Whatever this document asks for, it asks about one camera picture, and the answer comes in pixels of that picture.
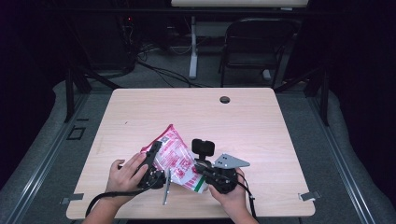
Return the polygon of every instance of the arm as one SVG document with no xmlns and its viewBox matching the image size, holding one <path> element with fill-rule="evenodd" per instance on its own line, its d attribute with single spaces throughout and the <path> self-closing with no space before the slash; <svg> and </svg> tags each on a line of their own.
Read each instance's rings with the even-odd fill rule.
<svg viewBox="0 0 396 224">
<path fill-rule="evenodd" d="M 237 168 L 236 172 L 244 175 L 241 169 Z M 238 176 L 238 181 L 244 183 L 242 176 Z M 230 219 L 236 224 L 257 224 L 257 220 L 249 213 L 246 204 L 246 192 L 237 185 L 236 188 L 227 193 L 220 194 L 213 186 L 209 186 L 212 196 L 221 203 L 224 211 Z"/>
<path fill-rule="evenodd" d="M 107 180 L 106 192 L 110 191 L 134 191 L 138 190 L 137 184 L 142 179 L 148 169 L 147 165 L 142 166 L 139 171 L 134 174 L 138 166 L 144 161 L 146 154 L 136 153 L 128 160 L 122 168 L 118 168 L 125 161 L 117 160 L 111 164 L 110 174 Z M 114 198 L 102 198 L 92 209 L 90 214 L 83 221 L 84 224 L 100 224 L 111 223 L 119 209 L 132 200 L 133 196 L 119 196 Z"/>
</svg>

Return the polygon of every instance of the table surface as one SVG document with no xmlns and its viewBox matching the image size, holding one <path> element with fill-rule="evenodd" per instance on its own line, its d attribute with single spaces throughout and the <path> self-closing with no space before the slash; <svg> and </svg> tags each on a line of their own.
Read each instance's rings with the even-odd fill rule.
<svg viewBox="0 0 396 224">
<path fill-rule="evenodd" d="M 227 96 L 230 103 L 219 98 Z M 315 213 L 276 96 L 268 88 L 119 89 L 110 98 L 75 193 L 83 193 L 67 209 L 71 219 L 84 218 L 88 204 L 104 192 L 111 163 L 130 159 L 158 137 L 169 124 L 187 146 L 200 138 L 216 144 L 214 161 L 222 153 L 250 162 L 244 167 L 258 217 L 307 217 Z M 117 218 L 227 217 L 209 191 L 202 194 L 170 186 L 167 205 L 163 189 L 136 196 Z"/>
<path fill-rule="evenodd" d="M 173 7 L 306 7 L 308 0 L 172 0 Z"/>
</svg>

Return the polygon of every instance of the metal bracket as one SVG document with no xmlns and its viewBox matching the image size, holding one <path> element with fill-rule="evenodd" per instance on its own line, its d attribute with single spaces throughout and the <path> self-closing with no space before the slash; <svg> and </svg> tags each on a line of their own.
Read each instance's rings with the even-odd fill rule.
<svg viewBox="0 0 396 224">
<path fill-rule="evenodd" d="M 78 136 L 74 136 L 73 135 L 74 131 L 79 131 L 79 135 Z M 76 128 L 76 125 L 73 125 L 73 129 L 69 133 L 69 135 L 67 135 L 66 140 L 81 140 L 82 135 L 84 134 L 84 132 L 85 132 L 85 127 Z"/>
<path fill-rule="evenodd" d="M 215 160 L 214 167 L 222 169 L 233 169 L 236 167 L 244 167 L 249 165 L 250 163 L 247 161 L 242 161 L 236 157 L 223 153 L 217 160 Z"/>
<path fill-rule="evenodd" d="M 321 198 L 321 194 L 319 193 L 319 191 L 314 191 L 314 192 L 307 192 L 305 194 L 298 194 L 298 197 L 300 200 L 305 201 L 314 201 L 316 199 Z"/>
<path fill-rule="evenodd" d="M 171 178 L 171 170 L 168 169 L 166 172 L 166 183 L 165 183 L 165 192 L 163 194 L 163 205 L 166 205 L 166 199 L 168 198 L 169 194 L 169 186 L 171 185 L 172 178 Z"/>
<path fill-rule="evenodd" d="M 71 194 L 68 198 L 62 198 L 60 204 L 69 204 L 70 201 L 82 200 L 83 197 L 84 197 L 83 193 Z"/>
</svg>

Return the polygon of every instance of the person's left hand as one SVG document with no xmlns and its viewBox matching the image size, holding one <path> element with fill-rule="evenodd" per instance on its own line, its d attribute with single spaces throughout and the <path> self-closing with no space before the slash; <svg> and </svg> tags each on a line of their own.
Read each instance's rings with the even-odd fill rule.
<svg viewBox="0 0 396 224">
<path fill-rule="evenodd" d="M 146 164 L 140 167 L 136 172 L 138 166 L 145 160 L 146 153 L 136 153 L 130 160 L 128 160 L 120 169 L 119 166 L 125 160 L 116 160 L 111 164 L 110 174 L 107 181 L 106 192 L 111 191 L 135 191 L 138 190 L 137 184 L 142 179 L 143 175 L 149 168 Z M 134 196 L 118 196 L 105 197 L 101 200 L 106 200 L 113 204 L 116 208 L 122 207 L 125 203 L 132 200 Z"/>
</svg>

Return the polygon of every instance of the snack bag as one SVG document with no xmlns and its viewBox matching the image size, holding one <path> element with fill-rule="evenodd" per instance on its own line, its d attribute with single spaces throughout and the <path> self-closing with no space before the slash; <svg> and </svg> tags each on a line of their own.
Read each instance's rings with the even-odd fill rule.
<svg viewBox="0 0 396 224">
<path fill-rule="evenodd" d="M 170 124 L 165 132 L 153 142 L 155 141 L 161 141 L 163 143 L 154 160 L 154 166 L 158 170 L 170 169 L 172 182 L 186 189 L 191 189 L 199 193 L 207 189 L 205 178 L 195 172 L 194 158 L 173 124 Z M 140 151 L 147 152 L 151 148 L 151 145 L 152 143 L 146 147 L 142 147 Z"/>
</svg>

